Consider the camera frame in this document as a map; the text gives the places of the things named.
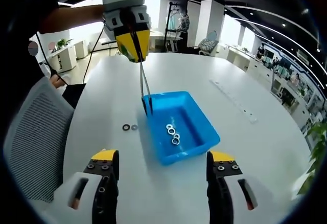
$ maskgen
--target person's arm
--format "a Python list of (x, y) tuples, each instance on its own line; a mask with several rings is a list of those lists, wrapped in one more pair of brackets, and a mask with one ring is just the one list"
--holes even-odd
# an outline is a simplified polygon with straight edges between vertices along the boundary
[(93, 5), (78, 8), (57, 8), (42, 21), (39, 32), (53, 33), (68, 30), (102, 20), (103, 5)]

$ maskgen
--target ceiling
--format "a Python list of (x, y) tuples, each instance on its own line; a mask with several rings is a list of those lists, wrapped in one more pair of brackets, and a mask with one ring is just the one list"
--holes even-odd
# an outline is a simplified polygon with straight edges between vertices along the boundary
[[(71, 4), (80, 1), (83, 0), (62, 0), (62, 2), (71, 3)], [(304, 9), (308, 8), (308, 6), (306, 5), (311, 5), (310, 3), (305, 4), (301, 0), (216, 0), (216, 1), (224, 4), (225, 6), (243, 6), (243, 7), (254, 8), (254, 9), (248, 9), (248, 8), (237, 8), (237, 7), (226, 7), (227, 9), (226, 14), (237, 19), (245, 19), (254, 23), (258, 23), (260, 25), (269, 27), (271, 29), (274, 29), (275, 31), (284, 34), (285, 36), (293, 39), (299, 45), (303, 46), (307, 51), (309, 51), (312, 54), (312, 56), (319, 62), (320, 65), (325, 67), (326, 54), (322, 44), (319, 46), (321, 52), (320, 53), (317, 52), (316, 39), (318, 39), (318, 30), (315, 27), (313, 20), (311, 18), (311, 14), (314, 11), (314, 9), (309, 8), (308, 13), (303, 13)], [(263, 10), (284, 17), (285, 19), (262, 12)], [(254, 29), (252, 24), (246, 23), (244, 21), (241, 21), (241, 24), (245, 25), (251, 30)], [(287, 49), (294, 55), (296, 55), (296, 51), (298, 49), (301, 49), (297, 44), (293, 43), (291, 40), (287, 39), (286, 37), (281, 36), (280, 34), (268, 30), (267, 28), (262, 27), (260, 25), (256, 25), (256, 27), (257, 29), (260, 29), (260, 31), (264, 34), (265, 37), (267, 37), (267, 39), (275, 42), (277, 45), (282, 46), (283, 48)], [(327, 75), (322, 70), (321, 66), (319, 66), (319, 64), (312, 57), (309, 57), (309, 62), (310, 64), (308, 67), (312, 70), (312, 72), (318, 77), (318, 79), (324, 85), (325, 89), (323, 89), (323, 91), (326, 96)], [(313, 80), (315, 80), (315, 77), (311, 73), (309, 73), (309, 75), (311, 75)]]

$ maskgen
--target mesh chair back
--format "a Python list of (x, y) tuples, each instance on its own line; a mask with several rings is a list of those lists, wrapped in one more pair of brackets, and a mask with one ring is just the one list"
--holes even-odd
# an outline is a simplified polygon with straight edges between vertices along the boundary
[(66, 138), (74, 109), (46, 77), (30, 90), (8, 130), (4, 156), (29, 200), (50, 203), (62, 184)]

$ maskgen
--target potted plant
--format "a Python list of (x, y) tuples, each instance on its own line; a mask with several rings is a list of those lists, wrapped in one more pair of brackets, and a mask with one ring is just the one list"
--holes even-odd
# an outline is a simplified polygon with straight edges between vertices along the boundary
[(66, 39), (61, 39), (57, 42), (58, 49), (61, 49), (62, 47), (67, 45), (67, 40)]
[(326, 132), (327, 132), (327, 123), (319, 122), (314, 124), (308, 131), (308, 135), (311, 135), (314, 140), (317, 140), (317, 144), (311, 152), (311, 167), (306, 172), (307, 178), (302, 184), (298, 195), (304, 195), (309, 190), (311, 183), (314, 179), (316, 171), (319, 169), (323, 157), (326, 152)]

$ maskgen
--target black o-ring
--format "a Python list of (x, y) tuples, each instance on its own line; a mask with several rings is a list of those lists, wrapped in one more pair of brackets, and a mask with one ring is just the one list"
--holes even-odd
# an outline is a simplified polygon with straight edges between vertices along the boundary
[(129, 124), (124, 124), (123, 125), (123, 131), (127, 131), (131, 128), (131, 126)]

